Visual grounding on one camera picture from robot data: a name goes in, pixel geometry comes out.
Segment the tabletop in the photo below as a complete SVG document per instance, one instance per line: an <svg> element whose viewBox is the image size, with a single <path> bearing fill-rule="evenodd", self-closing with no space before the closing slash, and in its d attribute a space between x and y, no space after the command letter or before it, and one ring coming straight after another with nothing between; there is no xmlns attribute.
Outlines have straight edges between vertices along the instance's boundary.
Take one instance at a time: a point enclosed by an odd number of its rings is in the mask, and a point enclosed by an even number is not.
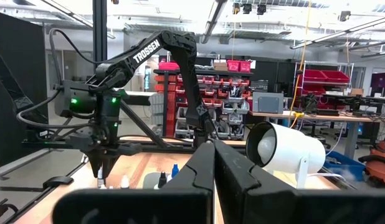
<svg viewBox="0 0 385 224"><path fill-rule="evenodd" d="M269 117L269 118L291 118L295 119L294 117L294 111L292 111L290 116L290 111L284 111L282 114L275 114L275 113L257 113L249 111L249 114L252 116L263 116L263 117ZM304 115L303 119L315 119L315 120L327 120L327 121L352 121L352 122L379 122L379 121L373 121L369 118L359 118L352 116L349 113L340 113L339 116L324 116L324 115L313 115L309 116L307 114Z"/></svg>
<svg viewBox="0 0 385 224"><path fill-rule="evenodd" d="M139 141L149 141L149 138L138 138ZM121 178L127 175L130 180L131 189L140 189L143 186L144 177L146 174L152 172L167 172L170 173L173 168L173 164L177 163L179 168L187 163L191 157L190 154L165 154L165 153L139 153L134 156L121 156L118 162L115 164L111 171L111 174L107 178L107 187L113 186L115 189L120 188ZM274 176L283 180L284 182L296 186L296 180L294 174L287 174L283 172L275 171ZM77 190L86 188L97 187L97 180L93 177L93 173L90 164L82 166L73 176L74 182L70 185L61 185L57 187L53 192L43 198L39 203L32 207L25 215L19 218L16 223L40 223L50 224L51 212L55 203L65 194ZM333 189L338 188L324 177L309 177L306 182L306 188L308 189ZM215 197L215 221L217 224L222 224L223 217L221 207L217 194Z"/></svg>

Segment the floor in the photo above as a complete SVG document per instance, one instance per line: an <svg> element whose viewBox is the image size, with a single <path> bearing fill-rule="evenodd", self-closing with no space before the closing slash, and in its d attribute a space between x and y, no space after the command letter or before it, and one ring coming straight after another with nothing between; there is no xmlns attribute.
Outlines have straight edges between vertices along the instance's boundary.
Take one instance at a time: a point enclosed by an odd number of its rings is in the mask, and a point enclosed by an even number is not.
<svg viewBox="0 0 385 224"><path fill-rule="evenodd" d="M54 114L53 105L49 105L49 118L50 124L61 124L65 121L63 118ZM149 123L148 118L142 119L146 124ZM84 120L74 119L71 124L84 122ZM122 120L118 133L119 135L144 134L130 119ZM327 137L327 142L332 146L336 143L331 136ZM343 153L345 150L345 139L342 138L334 150ZM354 158L357 159L368 154L369 147L363 146L356 150ZM5 176L9 179L0 180L0 187L4 188L4 190L0 190L0 201L8 198L8 203L12 203L16 207L22 208L39 195L39 192L33 191L41 188L43 182L51 177L68 174L73 168L80 164L81 158L82 153L75 149L53 150L20 169L6 174ZM368 188L368 185L362 183L354 183L354 185L360 189ZM8 211L0 218L0 222L3 222L11 215L12 212Z"/></svg>

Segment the black curtain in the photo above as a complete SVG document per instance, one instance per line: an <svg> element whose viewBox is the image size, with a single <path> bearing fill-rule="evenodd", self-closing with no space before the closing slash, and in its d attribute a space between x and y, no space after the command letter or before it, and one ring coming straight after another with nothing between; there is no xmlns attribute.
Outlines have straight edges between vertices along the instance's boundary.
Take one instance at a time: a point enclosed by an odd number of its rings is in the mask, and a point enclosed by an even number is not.
<svg viewBox="0 0 385 224"><path fill-rule="evenodd" d="M44 33L41 26L0 13L0 54L21 89L35 104L47 98ZM16 119L13 102L0 82L0 166L37 149L23 149L25 126ZM47 107L39 111L48 116Z"/></svg>

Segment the ceiling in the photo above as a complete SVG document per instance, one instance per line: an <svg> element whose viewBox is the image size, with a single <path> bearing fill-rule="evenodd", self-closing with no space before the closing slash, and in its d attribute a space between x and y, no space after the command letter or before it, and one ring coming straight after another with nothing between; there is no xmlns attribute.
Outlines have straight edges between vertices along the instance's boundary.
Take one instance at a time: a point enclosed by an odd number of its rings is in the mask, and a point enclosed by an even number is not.
<svg viewBox="0 0 385 224"><path fill-rule="evenodd" d="M114 5L107 0L107 27L126 33L168 29L176 32L205 32L213 0L119 0ZM251 3L252 12L232 14L234 2ZM56 0L56 3L92 21L92 0ZM265 4L267 12L256 15L258 4ZM305 35L309 1L304 0L228 0L212 32L220 43L229 39L275 40L293 45L313 40L339 30L385 17L385 0L312 0L308 34ZM341 11L351 11L346 22L340 22ZM84 25L54 9L41 0L0 0L0 12L31 22L45 22L56 26L83 29ZM385 23L313 44L310 47L341 47L348 42L367 44L385 41Z"/></svg>

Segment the metal pole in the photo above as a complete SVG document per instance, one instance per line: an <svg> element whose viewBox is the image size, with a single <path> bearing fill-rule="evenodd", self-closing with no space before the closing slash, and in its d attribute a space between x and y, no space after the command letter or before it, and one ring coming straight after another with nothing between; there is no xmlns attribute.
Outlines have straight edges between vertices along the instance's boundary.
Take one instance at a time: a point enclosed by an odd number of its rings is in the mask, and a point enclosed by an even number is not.
<svg viewBox="0 0 385 224"><path fill-rule="evenodd" d="M93 59L107 59L107 1L103 0L93 0Z"/></svg>

